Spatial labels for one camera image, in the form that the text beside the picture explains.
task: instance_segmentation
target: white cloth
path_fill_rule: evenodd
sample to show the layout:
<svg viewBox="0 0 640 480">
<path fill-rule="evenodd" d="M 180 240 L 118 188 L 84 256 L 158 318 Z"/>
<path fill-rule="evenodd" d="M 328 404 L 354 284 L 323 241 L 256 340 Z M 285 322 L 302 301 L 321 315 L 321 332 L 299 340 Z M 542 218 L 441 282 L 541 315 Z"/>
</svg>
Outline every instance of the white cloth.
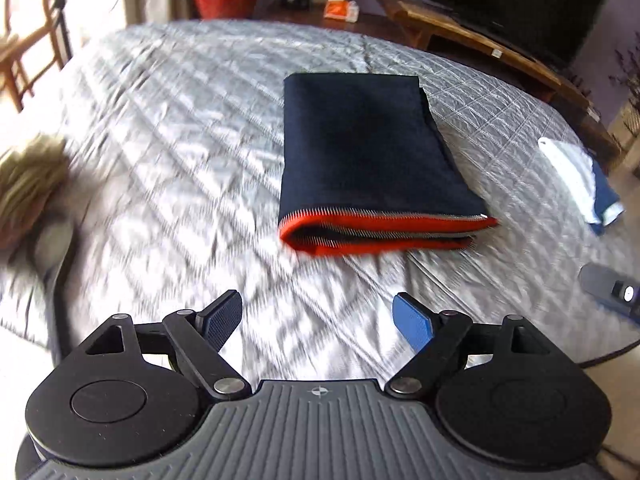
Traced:
<svg viewBox="0 0 640 480">
<path fill-rule="evenodd" d="M 607 226 L 624 212 L 623 205 L 616 202 L 603 212 L 603 220 L 600 220 L 594 210 L 596 177 L 593 173 L 593 159 L 580 146 L 546 137 L 538 139 L 538 146 L 556 168 L 588 224 Z"/>
</svg>

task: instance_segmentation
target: red pot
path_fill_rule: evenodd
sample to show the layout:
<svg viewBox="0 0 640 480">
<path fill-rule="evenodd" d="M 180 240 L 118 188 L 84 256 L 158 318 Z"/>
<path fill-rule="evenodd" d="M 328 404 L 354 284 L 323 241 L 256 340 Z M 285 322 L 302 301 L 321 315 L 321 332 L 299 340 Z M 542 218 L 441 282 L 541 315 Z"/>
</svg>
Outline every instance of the red pot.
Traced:
<svg viewBox="0 0 640 480">
<path fill-rule="evenodd" d="M 250 18 L 257 0 L 193 0 L 203 20 Z"/>
</svg>

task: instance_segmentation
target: gray quilted bedspread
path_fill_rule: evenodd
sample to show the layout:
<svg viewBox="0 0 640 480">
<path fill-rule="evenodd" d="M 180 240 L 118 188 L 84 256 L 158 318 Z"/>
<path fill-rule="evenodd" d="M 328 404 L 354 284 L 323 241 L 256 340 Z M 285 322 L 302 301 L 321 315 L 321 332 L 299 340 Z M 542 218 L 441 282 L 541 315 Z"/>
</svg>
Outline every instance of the gray quilted bedspread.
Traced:
<svg viewBox="0 0 640 480">
<path fill-rule="evenodd" d="M 283 79 L 304 71 L 418 75 L 501 226 L 460 252 L 313 258 L 285 247 Z M 161 320 L 228 288 L 242 294 L 244 317 L 223 355 L 254 384 L 388 378 L 412 355 L 390 310 L 403 290 L 477 321 L 523 314 L 577 362 L 640 338 L 578 286 L 590 261 L 628 274 L 639 266 L 624 222 L 595 237 L 536 143 L 577 137 L 548 105 L 493 77 L 355 34 L 183 22 L 91 42 L 63 71 L 59 98 L 60 113 L 32 109 L 31 119 L 72 140 L 74 178 L 52 207 L 81 233 L 66 285 L 76 340 L 115 312 Z M 18 253 L 4 264 L 2 325 L 46 344 L 42 309 Z"/>
</svg>

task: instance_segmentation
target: blue cloth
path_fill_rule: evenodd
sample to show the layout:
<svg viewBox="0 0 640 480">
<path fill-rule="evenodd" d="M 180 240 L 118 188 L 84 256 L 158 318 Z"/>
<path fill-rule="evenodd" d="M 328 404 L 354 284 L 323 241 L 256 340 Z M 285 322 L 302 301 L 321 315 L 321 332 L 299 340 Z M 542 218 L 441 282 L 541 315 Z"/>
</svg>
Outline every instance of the blue cloth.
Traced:
<svg viewBox="0 0 640 480">
<path fill-rule="evenodd" d="M 602 173 L 602 168 L 594 160 L 591 168 L 593 176 L 596 181 L 596 197 L 593 200 L 593 211 L 600 219 L 599 224 L 589 224 L 594 233 L 598 236 L 603 234 L 604 227 L 606 226 L 606 220 L 604 218 L 605 212 L 616 203 L 620 202 L 620 196 L 611 189 L 611 186 L 607 182 L 607 177 Z"/>
<path fill-rule="evenodd" d="M 416 76 L 288 76 L 284 159 L 279 220 L 319 207 L 489 214 L 458 171 Z"/>
</svg>

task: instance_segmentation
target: black cable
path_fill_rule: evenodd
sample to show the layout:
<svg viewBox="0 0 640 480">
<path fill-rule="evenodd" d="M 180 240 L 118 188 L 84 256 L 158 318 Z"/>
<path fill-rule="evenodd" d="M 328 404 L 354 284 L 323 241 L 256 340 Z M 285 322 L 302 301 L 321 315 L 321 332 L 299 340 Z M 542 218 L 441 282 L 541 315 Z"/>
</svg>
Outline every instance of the black cable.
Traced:
<svg viewBox="0 0 640 480">
<path fill-rule="evenodd" d="M 619 462 L 622 462 L 623 464 L 629 466 L 632 469 L 635 469 L 636 471 L 640 471 L 640 462 L 631 460 L 629 457 L 622 455 L 617 451 L 611 449 L 606 444 L 602 444 L 602 446 L 600 446 L 600 449 L 603 450 L 605 453 L 610 454 L 613 458 L 615 458 Z"/>
<path fill-rule="evenodd" d="M 583 361 L 581 363 L 578 363 L 578 366 L 584 370 L 585 368 L 591 368 L 592 366 L 598 366 L 603 363 L 607 363 L 615 359 L 616 357 L 620 357 L 621 355 L 624 355 L 627 352 L 631 352 L 637 346 L 640 346 L 640 339 L 625 346 L 624 348 L 621 348 L 620 350 L 616 350 L 609 354 L 603 355 L 602 357 L 596 357 L 595 359 L 590 359 L 589 361 Z"/>
</svg>

